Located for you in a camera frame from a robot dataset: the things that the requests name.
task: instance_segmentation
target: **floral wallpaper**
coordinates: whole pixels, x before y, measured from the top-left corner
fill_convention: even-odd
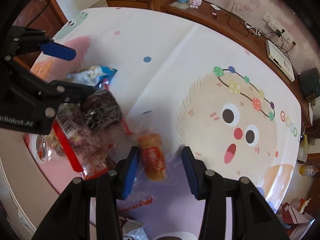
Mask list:
[[[270,13],[292,36],[296,43],[289,52],[293,68],[302,73],[307,69],[320,69],[320,47],[303,24],[300,18],[282,0],[206,0],[214,3],[258,27],[264,33],[272,29],[262,19],[266,12]],[[274,34],[269,38],[282,45],[282,39]],[[284,42],[284,48],[290,49],[292,44]]]

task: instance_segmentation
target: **round table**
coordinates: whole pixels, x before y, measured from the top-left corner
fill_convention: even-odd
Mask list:
[[[55,36],[76,50],[66,62],[41,54],[31,71],[51,81],[92,65],[116,68],[110,90],[124,117],[152,111],[162,136],[168,181],[137,175],[132,197],[119,208],[146,224],[150,240],[197,239],[204,202],[191,195],[181,146],[222,176],[247,176],[276,210],[292,177],[301,112],[294,95],[262,61],[205,26],[176,16],[133,8],[82,11]],[[36,158],[36,136],[29,148]],[[115,158],[134,142],[119,138]],[[58,193],[79,174],[64,158],[38,166]],[[133,203],[144,204],[132,208]],[[226,239],[231,238],[230,203]]]

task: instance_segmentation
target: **tile floor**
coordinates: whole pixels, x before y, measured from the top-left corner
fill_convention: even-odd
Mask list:
[[[291,200],[296,197],[305,198],[307,196],[313,179],[311,177],[300,175],[299,169],[301,165],[302,164],[296,163],[288,190],[284,196],[282,203],[290,203]]]
[[[108,7],[106,0],[100,0],[99,2],[92,5],[90,8],[97,8],[97,7]]]

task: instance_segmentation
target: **white router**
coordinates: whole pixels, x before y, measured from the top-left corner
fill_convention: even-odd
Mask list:
[[[266,40],[268,57],[276,63],[276,65],[282,70],[282,72],[290,79],[294,81],[293,68],[290,60],[279,50],[271,41]]]

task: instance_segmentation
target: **plastic bottle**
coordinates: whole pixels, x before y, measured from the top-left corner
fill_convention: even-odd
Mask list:
[[[319,171],[318,168],[316,168],[313,165],[301,165],[299,173],[302,176],[309,176],[312,177],[313,175],[315,175],[317,172]]]

